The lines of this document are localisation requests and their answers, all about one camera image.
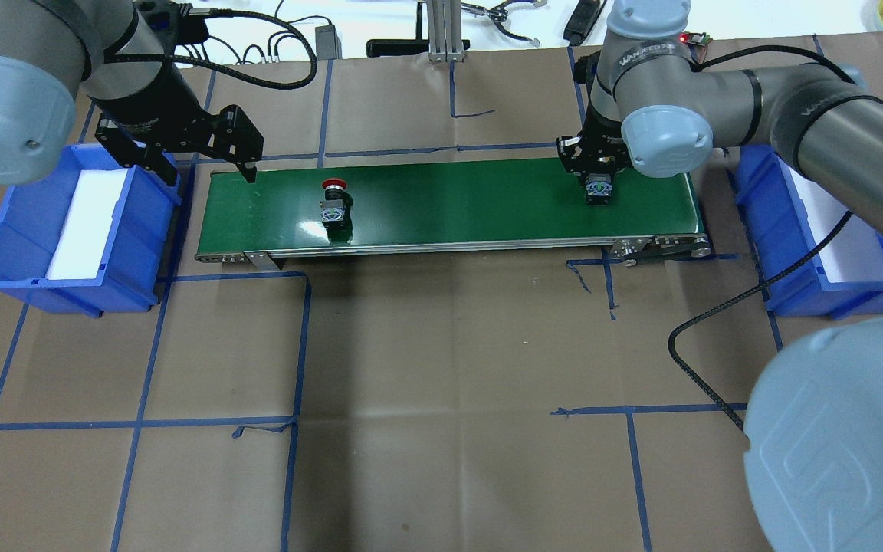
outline robotic arm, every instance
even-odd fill
[[[103,112],[95,136],[119,164],[140,165],[172,184],[176,171],[162,153],[202,153],[234,163],[253,182],[264,140],[241,108],[207,113],[172,61],[106,63],[190,43],[153,28],[195,12],[168,0],[0,0],[0,184],[49,174],[74,125],[81,87]],[[190,25],[189,41],[207,38],[199,24],[202,32]]]
[[[584,126],[557,141],[565,169],[610,191],[627,167],[668,177],[712,147],[770,143],[883,234],[883,101],[837,67],[701,72],[679,41],[689,11],[689,0],[616,0]]]

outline blue plastic tray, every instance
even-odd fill
[[[11,186],[0,207],[0,291],[47,312],[147,311],[169,230],[179,205],[179,181],[161,179],[133,167],[113,210],[111,232],[97,276],[90,280],[50,280],[46,271],[56,252],[81,170],[116,170],[101,146],[64,148],[53,174],[42,181]]]
[[[735,174],[735,202],[743,206],[766,278],[798,261],[816,242],[788,167],[768,146],[746,146]],[[883,248],[883,238],[878,235]],[[883,280],[831,282],[819,258],[770,287],[768,310],[781,317],[883,314]]]

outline white paper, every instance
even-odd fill
[[[796,192],[806,207],[806,219],[813,241],[818,244],[840,222],[847,207],[816,182],[788,168]],[[819,258],[830,282],[883,281],[883,249],[877,233],[858,217],[852,218],[830,245],[823,248]]]
[[[97,277],[127,172],[127,169],[80,172],[57,251],[46,271],[48,279],[89,280]]]

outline green board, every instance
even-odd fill
[[[347,182],[355,202],[349,241],[330,241],[320,222],[321,184],[332,177]],[[704,235],[686,175],[650,179],[627,170],[609,205],[588,205],[556,158],[269,171],[254,184],[219,172],[196,258],[608,245],[653,235]]]

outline black device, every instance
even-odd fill
[[[578,0],[571,18],[567,25],[564,25],[565,41],[572,46],[580,46],[588,35],[592,34],[592,29],[605,6],[606,0]]]

